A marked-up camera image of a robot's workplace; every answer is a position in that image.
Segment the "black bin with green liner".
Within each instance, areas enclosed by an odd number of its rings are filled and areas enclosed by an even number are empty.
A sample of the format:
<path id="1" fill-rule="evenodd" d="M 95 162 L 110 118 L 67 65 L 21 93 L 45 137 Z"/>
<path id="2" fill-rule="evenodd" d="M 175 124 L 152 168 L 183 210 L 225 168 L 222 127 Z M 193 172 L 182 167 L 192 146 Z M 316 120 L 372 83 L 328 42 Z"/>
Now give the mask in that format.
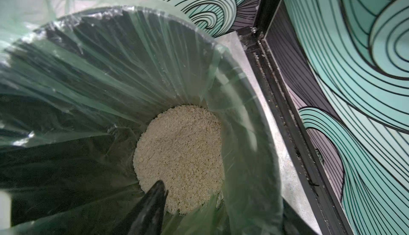
<path id="1" fill-rule="evenodd" d="M 230 52 L 157 1 L 1 0 L 3 235 L 110 235 L 143 198 L 135 145 L 194 104 L 222 125 L 224 202 L 165 217 L 165 234 L 279 235 L 278 157 Z"/>

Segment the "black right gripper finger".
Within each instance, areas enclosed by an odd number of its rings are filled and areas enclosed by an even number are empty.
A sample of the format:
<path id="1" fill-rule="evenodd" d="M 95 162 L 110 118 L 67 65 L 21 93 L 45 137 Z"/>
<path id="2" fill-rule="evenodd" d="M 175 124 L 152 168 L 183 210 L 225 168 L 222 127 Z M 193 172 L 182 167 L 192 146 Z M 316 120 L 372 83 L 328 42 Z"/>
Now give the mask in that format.
<path id="1" fill-rule="evenodd" d="M 112 230 L 112 235 L 161 234 L 168 190 L 158 180 L 129 214 Z"/>

